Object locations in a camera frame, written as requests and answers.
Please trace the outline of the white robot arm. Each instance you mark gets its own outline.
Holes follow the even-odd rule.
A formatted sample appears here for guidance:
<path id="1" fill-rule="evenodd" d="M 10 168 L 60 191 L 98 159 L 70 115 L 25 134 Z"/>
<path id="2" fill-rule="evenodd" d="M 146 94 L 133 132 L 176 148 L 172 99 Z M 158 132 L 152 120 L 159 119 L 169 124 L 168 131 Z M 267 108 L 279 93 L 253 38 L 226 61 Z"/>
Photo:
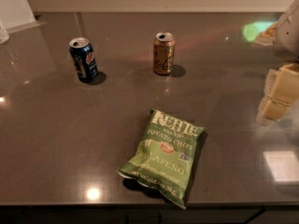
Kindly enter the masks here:
<path id="1" fill-rule="evenodd" d="M 272 45 L 275 54 L 284 61 L 278 70 L 268 71 L 258 108 L 256 121 L 269 125 L 281 120 L 299 99 L 299 0 L 294 0 L 254 42 Z"/>

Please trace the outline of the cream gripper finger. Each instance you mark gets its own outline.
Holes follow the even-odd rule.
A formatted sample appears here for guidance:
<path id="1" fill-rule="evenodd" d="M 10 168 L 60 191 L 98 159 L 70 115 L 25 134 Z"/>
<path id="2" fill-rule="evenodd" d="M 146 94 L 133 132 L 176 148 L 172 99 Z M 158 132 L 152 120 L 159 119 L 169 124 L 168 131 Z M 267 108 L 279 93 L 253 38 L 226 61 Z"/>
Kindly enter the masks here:
<path id="1" fill-rule="evenodd" d="M 278 70 L 270 69 L 256 121 L 269 125 L 281 120 L 298 99 L 299 63 L 284 63 Z"/>

